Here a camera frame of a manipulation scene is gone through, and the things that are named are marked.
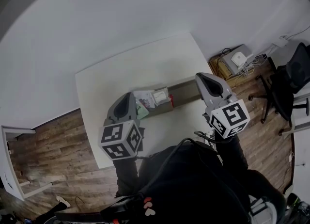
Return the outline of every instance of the black office chair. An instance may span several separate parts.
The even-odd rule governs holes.
[[[267,119],[271,107],[276,108],[276,112],[289,121],[293,109],[306,108],[306,114],[309,115],[310,103],[307,98],[306,104],[294,105],[294,95],[310,81],[310,52],[304,43],[300,43],[291,58],[286,64],[279,66],[274,75],[270,76],[271,88],[268,87],[262,75],[256,77],[261,79],[266,90],[263,96],[248,96],[250,101],[253,98],[267,99],[267,107],[264,118],[261,123]]]

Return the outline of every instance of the white box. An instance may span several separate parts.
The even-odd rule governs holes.
[[[98,145],[111,160],[134,157],[141,140],[142,135],[134,120],[99,129]]]
[[[243,100],[211,111],[210,125],[225,139],[244,130],[250,115]]]

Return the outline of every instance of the white shoe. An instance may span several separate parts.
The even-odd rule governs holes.
[[[69,208],[71,207],[70,203],[68,203],[66,200],[64,200],[61,196],[56,196],[57,201],[59,201],[60,203],[64,203],[66,204],[66,206]]]

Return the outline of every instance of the black sleeve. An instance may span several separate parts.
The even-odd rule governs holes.
[[[221,141],[223,138],[216,132],[215,140]],[[238,174],[248,169],[248,162],[240,146],[238,135],[234,135],[229,143],[217,144],[217,152],[223,160],[224,168],[231,174]]]
[[[259,199],[265,197],[270,201],[277,211],[277,223],[282,223],[285,216],[286,200],[278,190],[258,171],[246,170],[238,178],[239,183],[247,190],[247,192]]]
[[[118,185],[116,197],[129,196],[134,193],[138,183],[138,172],[135,160],[136,158],[113,161],[116,168]]]

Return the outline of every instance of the white table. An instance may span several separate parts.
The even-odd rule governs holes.
[[[9,149],[7,146],[7,134],[23,134],[23,133],[33,133],[35,134],[35,130],[23,129],[23,128],[5,128],[3,126],[0,127],[0,177],[3,182],[5,190],[11,195],[19,198],[24,201],[25,198],[35,195],[43,190],[46,190],[53,185],[51,183],[40,187],[34,191],[24,193],[22,190],[22,186],[30,184],[30,181],[19,183],[14,172],[14,168],[11,162]]]
[[[173,36],[132,49],[95,64],[76,74],[82,117],[99,168],[112,161],[98,147],[98,130],[109,107],[124,93],[139,88],[171,86],[193,79],[198,72],[212,73],[190,33]],[[171,112],[142,119],[146,128],[145,156],[192,137],[195,130],[209,129],[202,116],[205,104],[197,100]]]

